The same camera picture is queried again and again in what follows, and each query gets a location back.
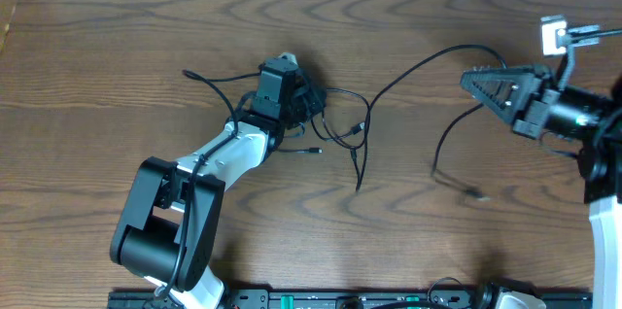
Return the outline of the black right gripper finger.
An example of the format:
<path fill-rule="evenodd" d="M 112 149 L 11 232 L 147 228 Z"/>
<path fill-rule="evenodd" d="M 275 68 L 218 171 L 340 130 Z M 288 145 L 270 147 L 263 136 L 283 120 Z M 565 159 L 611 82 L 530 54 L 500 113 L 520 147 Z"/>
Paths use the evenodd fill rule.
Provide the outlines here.
<path fill-rule="evenodd" d="M 492 89 L 469 86 L 465 91 L 507 124 L 516 121 L 528 98 L 528 93 L 519 86 L 494 86 Z"/>
<path fill-rule="evenodd" d="M 535 72 L 532 66 L 468 70 L 463 73 L 460 86 L 469 92 L 495 93 L 512 86 L 521 91 L 533 91 Z"/>

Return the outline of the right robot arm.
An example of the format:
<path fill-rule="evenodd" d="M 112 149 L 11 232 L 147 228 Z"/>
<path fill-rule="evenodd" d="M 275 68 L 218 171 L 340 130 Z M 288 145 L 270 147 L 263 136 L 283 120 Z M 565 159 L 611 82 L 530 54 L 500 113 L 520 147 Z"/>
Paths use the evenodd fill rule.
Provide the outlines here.
<path fill-rule="evenodd" d="M 621 103 L 569 84 L 545 65 L 465 71 L 461 87 L 509 124 L 539 139 L 578 140 L 575 155 L 595 246 L 593 306 L 621 306 Z"/>

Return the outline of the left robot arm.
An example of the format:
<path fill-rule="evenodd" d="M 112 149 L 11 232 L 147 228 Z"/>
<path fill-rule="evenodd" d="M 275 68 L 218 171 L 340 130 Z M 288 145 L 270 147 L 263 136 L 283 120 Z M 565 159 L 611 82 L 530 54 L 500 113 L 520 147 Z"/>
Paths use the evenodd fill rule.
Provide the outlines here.
<path fill-rule="evenodd" d="M 216 308 L 225 284 L 209 267 L 224 194 L 326 106 L 292 53 L 266 59 L 256 90 L 229 105 L 223 131 L 174 161 L 139 166 L 110 246 L 112 262 L 155 284 L 144 308 Z"/>

